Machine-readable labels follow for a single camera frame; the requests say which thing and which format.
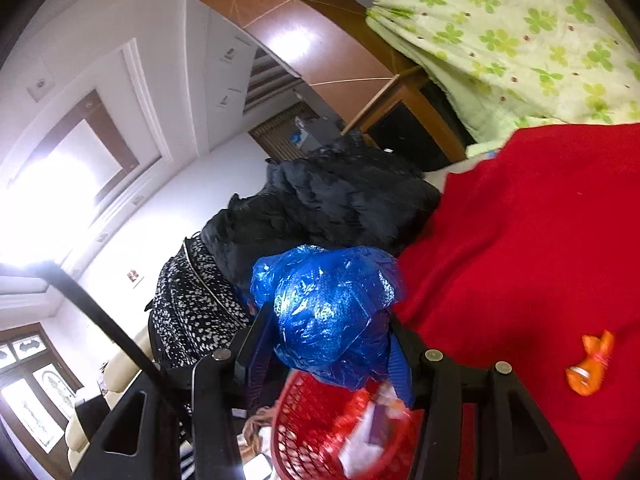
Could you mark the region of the orange wrapper bundle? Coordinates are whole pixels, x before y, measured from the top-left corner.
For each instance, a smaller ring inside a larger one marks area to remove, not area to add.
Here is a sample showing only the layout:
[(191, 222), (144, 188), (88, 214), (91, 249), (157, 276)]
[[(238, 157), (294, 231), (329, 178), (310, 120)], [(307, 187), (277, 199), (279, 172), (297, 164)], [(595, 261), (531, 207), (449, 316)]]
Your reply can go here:
[(570, 388), (580, 396), (591, 396), (602, 385), (613, 352), (614, 336), (608, 330), (601, 337), (584, 335), (582, 345), (586, 357), (565, 371), (566, 380)]

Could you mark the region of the blue plastic bag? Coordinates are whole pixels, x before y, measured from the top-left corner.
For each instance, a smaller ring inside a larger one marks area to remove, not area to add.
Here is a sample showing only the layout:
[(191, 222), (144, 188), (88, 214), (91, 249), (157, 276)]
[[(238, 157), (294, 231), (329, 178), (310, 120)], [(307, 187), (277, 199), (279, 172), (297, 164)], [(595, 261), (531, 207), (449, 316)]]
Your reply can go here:
[(388, 378), (390, 315), (405, 296), (397, 259), (380, 248), (302, 245), (253, 266), (256, 307), (272, 307), (287, 366), (358, 390)]

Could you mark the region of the white purple medicine box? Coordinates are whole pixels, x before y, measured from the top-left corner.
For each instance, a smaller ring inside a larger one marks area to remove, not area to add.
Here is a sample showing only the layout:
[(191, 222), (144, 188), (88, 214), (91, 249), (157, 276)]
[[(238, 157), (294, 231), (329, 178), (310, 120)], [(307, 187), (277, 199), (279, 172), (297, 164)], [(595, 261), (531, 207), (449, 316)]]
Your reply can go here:
[(361, 476), (380, 460), (405, 414), (401, 400), (368, 403), (338, 454), (347, 479)]

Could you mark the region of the beige leather sofa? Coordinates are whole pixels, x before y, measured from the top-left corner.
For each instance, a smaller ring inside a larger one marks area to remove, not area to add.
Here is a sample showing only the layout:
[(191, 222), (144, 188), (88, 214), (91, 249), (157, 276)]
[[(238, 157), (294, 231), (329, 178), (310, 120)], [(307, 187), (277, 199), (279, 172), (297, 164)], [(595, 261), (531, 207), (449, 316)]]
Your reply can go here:
[(78, 391), (79, 400), (65, 429), (71, 471), (75, 471), (105, 417), (139, 373), (140, 367), (119, 350), (104, 366), (98, 384)]

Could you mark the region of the black white floral garment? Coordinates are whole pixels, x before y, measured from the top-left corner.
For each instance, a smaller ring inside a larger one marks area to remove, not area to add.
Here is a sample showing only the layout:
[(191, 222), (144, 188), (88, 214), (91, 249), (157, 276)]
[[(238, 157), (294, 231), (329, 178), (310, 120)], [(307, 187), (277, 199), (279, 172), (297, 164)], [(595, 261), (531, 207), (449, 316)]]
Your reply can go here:
[(228, 347), (252, 322), (199, 235), (185, 238), (164, 264), (146, 310), (152, 355), (166, 370)]

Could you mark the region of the red plastic mesh basket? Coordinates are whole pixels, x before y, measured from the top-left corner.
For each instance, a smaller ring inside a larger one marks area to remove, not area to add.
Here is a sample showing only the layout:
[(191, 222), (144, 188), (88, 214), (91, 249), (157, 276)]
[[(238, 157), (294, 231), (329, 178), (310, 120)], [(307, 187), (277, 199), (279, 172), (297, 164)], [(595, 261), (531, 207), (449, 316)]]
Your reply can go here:
[[(369, 382), (371, 400), (380, 385)], [(281, 479), (343, 479), (338, 455), (322, 452), (334, 420), (356, 391), (319, 382), (296, 370), (280, 394), (272, 422), (271, 456)], [(359, 479), (407, 479), (419, 440), (423, 413), (405, 408), (380, 460)]]

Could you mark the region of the red fleece blanket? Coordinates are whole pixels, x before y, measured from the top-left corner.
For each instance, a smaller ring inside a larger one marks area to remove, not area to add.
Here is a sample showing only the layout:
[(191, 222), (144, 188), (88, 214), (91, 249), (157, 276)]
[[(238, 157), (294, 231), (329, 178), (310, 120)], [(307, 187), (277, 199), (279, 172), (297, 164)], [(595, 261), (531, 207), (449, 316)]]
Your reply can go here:
[[(399, 321), (462, 365), (509, 362), (585, 479), (639, 454), (639, 128), (520, 130), (450, 174), (400, 256)], [(582, 336), (614, 347), (600, 389), (565, 371)]]

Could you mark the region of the black puffer jacket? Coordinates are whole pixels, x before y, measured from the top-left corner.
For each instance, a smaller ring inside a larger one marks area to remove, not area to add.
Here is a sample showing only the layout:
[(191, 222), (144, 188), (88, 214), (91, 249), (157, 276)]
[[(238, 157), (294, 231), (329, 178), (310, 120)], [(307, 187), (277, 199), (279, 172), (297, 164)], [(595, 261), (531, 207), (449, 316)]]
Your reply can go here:
[(372, 246), (397, 256), (439, 201), (422, 171), (352, 133), (305, 157), (270, 160), (265, 186), (245, 198), (233, 195), (201, 240), (222, 275), (248, 292), (258, 259), (300, 245)]

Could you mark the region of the wooden cabinet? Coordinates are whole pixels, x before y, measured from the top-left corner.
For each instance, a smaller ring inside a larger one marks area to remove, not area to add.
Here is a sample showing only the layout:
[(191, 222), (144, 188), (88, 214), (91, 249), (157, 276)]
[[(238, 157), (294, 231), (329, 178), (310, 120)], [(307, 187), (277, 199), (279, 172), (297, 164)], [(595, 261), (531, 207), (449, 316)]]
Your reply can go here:
[(420, 66), (388, 82), (343, 129), (352, 131), (423, 171), (463, 162), (473, 143), (445, 92)]

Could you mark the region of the green floral quilt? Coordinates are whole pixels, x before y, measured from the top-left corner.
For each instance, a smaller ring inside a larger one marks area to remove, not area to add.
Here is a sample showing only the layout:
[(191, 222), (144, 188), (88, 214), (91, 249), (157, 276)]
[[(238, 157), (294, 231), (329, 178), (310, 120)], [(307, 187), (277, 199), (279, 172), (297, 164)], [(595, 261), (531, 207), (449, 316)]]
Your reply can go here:
[(373, 0), (367, 22), (445, 92), (471, 154), (639, 118), (639, 52), (604, 0)]

